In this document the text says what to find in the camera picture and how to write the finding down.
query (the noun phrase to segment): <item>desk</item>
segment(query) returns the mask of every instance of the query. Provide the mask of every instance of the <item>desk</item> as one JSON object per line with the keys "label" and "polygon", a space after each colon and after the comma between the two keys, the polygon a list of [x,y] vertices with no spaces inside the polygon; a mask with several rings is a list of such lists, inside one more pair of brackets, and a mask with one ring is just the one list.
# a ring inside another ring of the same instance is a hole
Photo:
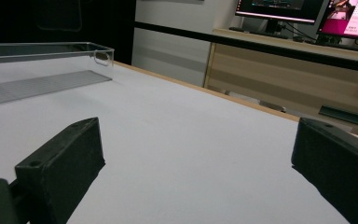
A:
{"label": "desk", "polygon": [[219,95],[117,63],[113,81],[0,105],[0,177],[98,117],[106,165],[69,223],[347,223],[291,168],[297,118]]}
{"label": "desk", "polygon": [[212,44],[205,87],[233,91],[264,102],[281,105],[319,119],[352,127],[358,125],[319,115],[322,105],[358,113],[358,70],[316,63],[320,58],[358,63],[358,52],[314,46],[292,40],[214,30],[215,35],[237,38],[264,46],[308,52],[314,61],[283,57],[257,50]]}

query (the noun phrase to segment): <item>perforated tray bottom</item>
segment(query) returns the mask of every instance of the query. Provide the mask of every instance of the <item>perforated tray bottom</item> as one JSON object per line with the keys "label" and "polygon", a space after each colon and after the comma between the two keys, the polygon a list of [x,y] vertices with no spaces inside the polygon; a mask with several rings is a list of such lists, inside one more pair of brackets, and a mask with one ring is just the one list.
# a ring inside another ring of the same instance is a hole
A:
{"label": "perforated tray bottom", "polygon": [[0,104],[112,80],[92,71],[0,83]]}

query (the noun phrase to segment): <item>white tabletop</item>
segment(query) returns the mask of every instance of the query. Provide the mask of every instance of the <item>white tabletop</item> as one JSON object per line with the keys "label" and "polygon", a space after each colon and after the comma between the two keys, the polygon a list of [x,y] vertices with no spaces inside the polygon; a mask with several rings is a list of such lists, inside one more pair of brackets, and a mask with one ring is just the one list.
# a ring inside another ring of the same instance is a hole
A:
{"label": "white tabletop", "polygon": [[114,67],[114,80],[0,105],[0,177],[100,119],[106,165],[69,223],[347,223],[291,167],[297,123]]}

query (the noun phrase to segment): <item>clear plastic container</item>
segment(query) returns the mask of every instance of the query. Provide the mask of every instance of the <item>clear plastic container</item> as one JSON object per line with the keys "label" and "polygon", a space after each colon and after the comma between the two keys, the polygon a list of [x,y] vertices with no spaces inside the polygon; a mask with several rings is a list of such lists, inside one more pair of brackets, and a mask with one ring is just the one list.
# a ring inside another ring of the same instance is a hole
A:
{"label": "clear plastic container", "polygon": [[0,44],[0,104],[112,80],[113,61],[87,42]]}

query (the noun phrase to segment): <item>computer monitor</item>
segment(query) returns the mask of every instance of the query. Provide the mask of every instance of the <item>computer monitor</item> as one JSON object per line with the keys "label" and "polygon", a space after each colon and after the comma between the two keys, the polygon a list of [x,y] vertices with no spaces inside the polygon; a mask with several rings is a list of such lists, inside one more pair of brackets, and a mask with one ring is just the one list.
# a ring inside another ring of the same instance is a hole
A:
{"label": "computer monitor", "polygon": [[317,34],[358,39],[358,0],[329,0]]}
{"label": "computer monitor", "polygon": [[268,20],[265,32],[275,33],[279,21],[314,24],[324,0],[239,0],[236,16]]}

